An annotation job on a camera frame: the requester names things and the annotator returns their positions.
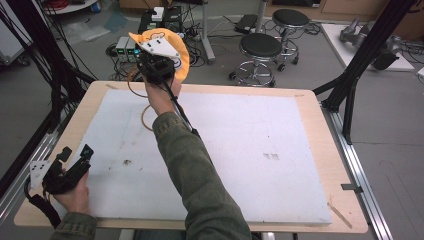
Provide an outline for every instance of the left hand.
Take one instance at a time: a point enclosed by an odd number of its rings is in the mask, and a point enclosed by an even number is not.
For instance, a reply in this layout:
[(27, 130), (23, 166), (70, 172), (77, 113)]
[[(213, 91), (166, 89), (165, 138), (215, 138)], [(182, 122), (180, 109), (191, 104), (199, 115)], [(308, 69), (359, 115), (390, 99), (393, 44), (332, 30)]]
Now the left hand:
[(53, 195), (53, 197), (63, 207), (65, 207), (68, 212), (84, 213), (90, 215), (87, 178), (88, 172), (84, 174), (74, 189), (63, 194)]

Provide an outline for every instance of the white plastic mount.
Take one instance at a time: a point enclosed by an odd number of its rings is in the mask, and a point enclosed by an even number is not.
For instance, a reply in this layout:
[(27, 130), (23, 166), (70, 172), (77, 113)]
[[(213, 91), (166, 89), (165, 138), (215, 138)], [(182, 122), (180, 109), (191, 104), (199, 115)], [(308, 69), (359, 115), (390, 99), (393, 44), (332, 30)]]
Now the white plastic mount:
[(417, 72), (417, 75), (424, 78), (424, 67), (421, 68), (421, 70)]
[(43, 181), (44, 176), (52, 165), (53, 161), (32, 161), (29, 165), (29, 173), (31, 177), (31, 189), (35, 190)]
[(141, 48), (152, 55), (180, 59), (180, 54), (164, 37), (152, 39), (139, 44)]

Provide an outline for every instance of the desk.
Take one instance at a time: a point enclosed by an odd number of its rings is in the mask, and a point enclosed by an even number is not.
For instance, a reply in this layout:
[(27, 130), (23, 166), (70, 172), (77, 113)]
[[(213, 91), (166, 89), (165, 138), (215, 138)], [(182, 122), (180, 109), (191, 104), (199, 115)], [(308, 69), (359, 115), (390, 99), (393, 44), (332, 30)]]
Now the desk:
[[(142, 83), (134, 83), (134, 89), (143, 89)], [(69, 122), (52, 156), (68, 146), (77, 149), (85, 130), (95, 115), (102, 98), (108, 89), (127, 89), (124, 82), (98, 81), (91, 84), (80, 106)], [(349, 183), (334, 140), (327, 127), (315, 95), (309, 90), (265, 89), (249, 87), (184, 85), (184, 92), (221, 93), (263, 96), (284, 96), (294, 98), (310, 143), (311, 152), (331, 211), (333, 223), (325, 226), (288, 225), (276, 223), (249, 223), (252, 231), (261, 232), (340, 232), (364, 233), (368, 226), (353, 191), (344, 191), (341, 184)], [(25, 201), (15, 216), (19, 226), (50, 226), (43, 214)], [(182, 221), (159, 221), (137, 219), (100, 218), (98, 227), (105, 228), (151, 228), (183, 229)]]

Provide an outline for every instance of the white board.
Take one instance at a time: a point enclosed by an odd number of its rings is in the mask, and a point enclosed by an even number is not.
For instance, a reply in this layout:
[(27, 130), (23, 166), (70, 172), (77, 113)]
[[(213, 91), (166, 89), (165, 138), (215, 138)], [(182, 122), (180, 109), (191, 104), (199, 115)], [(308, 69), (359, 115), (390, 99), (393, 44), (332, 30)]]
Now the white board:
[[(181, 93), (179, 99), (247, 221), (331, 223), (294, 98)], [(94, 150), (88, 179), (94, 216), (185, 219), (154, 135), (141, 124), (147, 104), (128, 90), (108, 90), (83, 137), (77, 153), (84, 144)], [(155, 118), (148, 110), (146, 122)]]
[[(321, 26), (322, 29), (324, 29), (325, 36), (331, 42), (331, 46), (336, 52), (337, 57), (342, 62), (343, 66), (347, 67), (357, 51), (357, 48), (355, 48), (352, 43), (343, 43), (340, 41), (340, 31), (345, 29), (348, 25), (321, 24)], [(392, 63), (384, 71), (406, 72), (414, 70), (414, 67), (402, 56), (402, 54), (397, 53), (396, 56), (399, 57), (399, 59)], [(368, 66), (367, 70), (375, 70), (375, 68)]]

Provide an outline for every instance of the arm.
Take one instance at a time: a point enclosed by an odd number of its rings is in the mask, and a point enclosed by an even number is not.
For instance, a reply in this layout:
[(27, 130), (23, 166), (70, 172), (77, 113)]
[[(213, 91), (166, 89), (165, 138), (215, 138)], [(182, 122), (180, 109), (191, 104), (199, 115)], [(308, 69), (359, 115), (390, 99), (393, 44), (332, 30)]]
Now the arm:
[(171, 180), (188, 211), (187, 239), (250, 240), (240, 208), (222, 184), (203, 142), (173, 113), (169, 96), (161, 98), (161, 104), (152, 99), (163, 94), (162, 90), (153, 92), (152, 87), (146, 84), (149, 101), (159, 115), (153, 130)]
[(54, 198), (66, 208), (68, 213), (57, 226), (51, 240), (94, 239), (97, 220), (90, 216), (87, 177), (88, 172), (73, 190), (65, 194), (54, 195)]

